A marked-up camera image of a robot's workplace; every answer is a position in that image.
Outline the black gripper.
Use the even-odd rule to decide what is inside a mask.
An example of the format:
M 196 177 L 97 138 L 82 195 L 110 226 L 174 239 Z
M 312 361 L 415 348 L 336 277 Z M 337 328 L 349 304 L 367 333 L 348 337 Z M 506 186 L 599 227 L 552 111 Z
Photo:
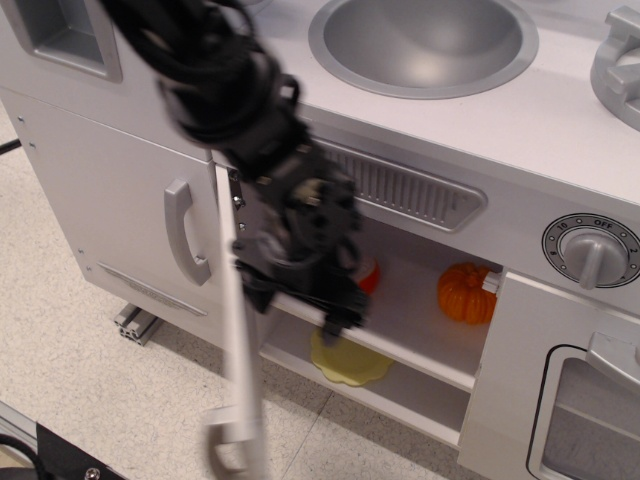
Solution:
M 325 313 L 321 339 L 329 347 L 344 328 L 364 323 L 369 295 L 352 278 L 362 256 L 350 239 L 301 260 L 279 255 L 267 235 L 236 240 L 232 251 L 244 294 L 258 313 L 265 314 L 278 293 L 315 307 Z

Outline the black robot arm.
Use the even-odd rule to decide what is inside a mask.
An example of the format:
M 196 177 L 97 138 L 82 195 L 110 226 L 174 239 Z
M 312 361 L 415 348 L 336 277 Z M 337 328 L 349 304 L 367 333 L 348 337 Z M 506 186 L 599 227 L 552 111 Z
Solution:
M 326 339 L 360 326 L 368 295 L 353 279 L 361 224 L 355 184 L 298 117 L 297 80 L 259 43 L 238 1 L 107 1 L 104 9 L 157 74 L 175 128 L 219 152 L 251 185 L 266 221 L 233 244 L 243 289 L 264 311 L 276 293 L 320 309 Z M 234 26 L 234 16 L 246 18 Z

